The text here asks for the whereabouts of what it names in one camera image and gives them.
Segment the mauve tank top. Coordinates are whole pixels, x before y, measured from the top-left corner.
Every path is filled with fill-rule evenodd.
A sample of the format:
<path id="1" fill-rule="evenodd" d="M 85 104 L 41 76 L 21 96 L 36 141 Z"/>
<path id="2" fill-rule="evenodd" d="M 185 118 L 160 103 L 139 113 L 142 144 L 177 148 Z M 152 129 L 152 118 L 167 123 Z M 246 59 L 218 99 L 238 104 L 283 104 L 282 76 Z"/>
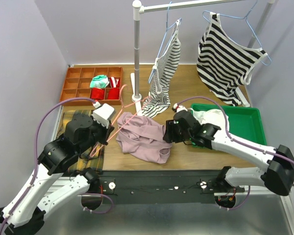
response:
<path id="1" fill-rule="evenodd" d="M 157 164 L 165 164 L 170 156 L 171 143 L 163 140 L 165 126 L 145 116 L 124 112 L 117 120 L 116 141 L 123 153 Z"/>

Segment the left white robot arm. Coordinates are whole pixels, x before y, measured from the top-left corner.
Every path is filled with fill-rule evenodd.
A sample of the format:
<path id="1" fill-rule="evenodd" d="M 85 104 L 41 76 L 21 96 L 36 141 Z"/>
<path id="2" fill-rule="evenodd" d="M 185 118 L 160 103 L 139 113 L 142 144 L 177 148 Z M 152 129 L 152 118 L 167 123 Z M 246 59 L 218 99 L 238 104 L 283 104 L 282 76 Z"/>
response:
<path id="1" fill-rule="evenodd" d="M 46 193 L 86 150 L 97 143 L 106 145 L 113 130 L 109 118 L 75 115 L 64 133 L 44 147 L 17 196 L 0 208 L 0 234 L 34 235 L 49 215 L 73 197 L 84 193 L 101 195 L 99 175 L 90 167 L 80 170 L 74 180 L 49 196 Z"/>

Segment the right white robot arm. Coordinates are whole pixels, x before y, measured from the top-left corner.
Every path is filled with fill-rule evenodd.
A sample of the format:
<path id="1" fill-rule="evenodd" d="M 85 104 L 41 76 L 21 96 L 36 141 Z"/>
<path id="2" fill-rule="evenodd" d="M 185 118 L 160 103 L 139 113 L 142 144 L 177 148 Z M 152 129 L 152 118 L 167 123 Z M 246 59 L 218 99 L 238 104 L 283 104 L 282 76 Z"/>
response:
<path id="1" fill-rule="evenodd" d="M 225 166 L 214 180 L 222 192 L 238 186 L 260 186 L 287 196 L 294 186 L 294 157 L 290 149 L 261 145 L 231 134 L 228 117 L 220 109 L 205 111 L 200 120 L 186 109 L 178 110 L 173 119 L 166 121 L 163 139 L 167 143 L 190 141 L 254 164 L 249 168 Z"/>

